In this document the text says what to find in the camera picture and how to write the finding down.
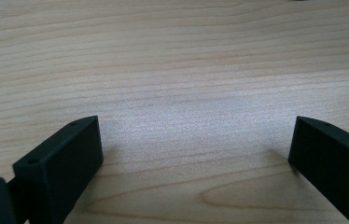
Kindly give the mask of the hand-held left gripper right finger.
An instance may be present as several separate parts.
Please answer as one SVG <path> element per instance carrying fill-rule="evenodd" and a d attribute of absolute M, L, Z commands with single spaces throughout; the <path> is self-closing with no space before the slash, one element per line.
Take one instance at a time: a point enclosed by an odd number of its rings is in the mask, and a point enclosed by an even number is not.
<path fill-rule="evenodd" d="M 349 133 L 298 116 L 288 162 L 349 220 Z"/>

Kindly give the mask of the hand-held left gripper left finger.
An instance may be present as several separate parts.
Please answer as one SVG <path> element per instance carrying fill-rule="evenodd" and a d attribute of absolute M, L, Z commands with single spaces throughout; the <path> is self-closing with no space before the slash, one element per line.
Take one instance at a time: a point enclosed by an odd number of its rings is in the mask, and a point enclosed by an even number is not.
<path fill-rule="evenodd" d="M 16 161 L 30 224 L 63 224 L 103 161 L 96 116 L 68 123 Z"/>

